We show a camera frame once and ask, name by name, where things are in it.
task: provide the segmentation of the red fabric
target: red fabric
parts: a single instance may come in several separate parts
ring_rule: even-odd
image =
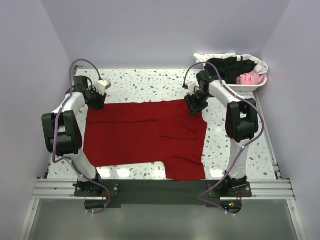
[[[105,104],[88,110],[84,153],[95,167],[161,161],[168,179],[200,180],[206,129],[183,99]]]

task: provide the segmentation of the laundry basket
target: laundry basket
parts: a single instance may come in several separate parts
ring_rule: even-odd
[[[238,84],[228,84],[228,86],[234,90],[235,92],[254,92],[259,87],[265,85],[267,83],[267,74],[264,74],[263,82],[259,85],[238,85]]]

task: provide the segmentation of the gray floor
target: gray floor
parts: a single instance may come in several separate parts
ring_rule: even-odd
[[[93,218],[83,200],[41,200],[31,240],[296,240],[285,200],[247,200],[237,221],[216,208],[123,205]]]

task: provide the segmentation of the speckled tabletop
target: speckled tabletop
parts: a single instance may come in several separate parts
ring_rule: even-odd
[[[182,88],[185,69],[100,69],[102,78],[110,80],[112,87],[107,90],[105,103],[144,103],[183,99],[187,90]],[[190,71],[187,79],[194,79]],[[94,69],[78,69],[77,76],[88,76],[93,82],[98,80]],[[244,97],[253,97],[253,93],[244,92]],[[221,179],[228,166],[230,139],[225,130],[226,109],[215,98],[208,100],[209,106],[202,112],[207,122],[202,163],[208,180]],[[82,137],[85,137],[88,107],[82,108],[77,122]],[[163,180],[166,179],[165,166],[162,162],[127,164],[99,167],[103,179]],[[249,180],[275,180],[272,156],[266,137],[263,135],[254,142],[248,152],[246,163]],[[77,179],[77,175],[68,163],[51,163],[48,179]]]

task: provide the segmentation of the connector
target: connector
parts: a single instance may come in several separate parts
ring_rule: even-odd
[[[105,80],[105,79],[101,79],[101,80],[97,81],[95,84],[96,91],[100,95],[104,95],[105,91],[110,87],[111,87],[111,82],[108,80]]]

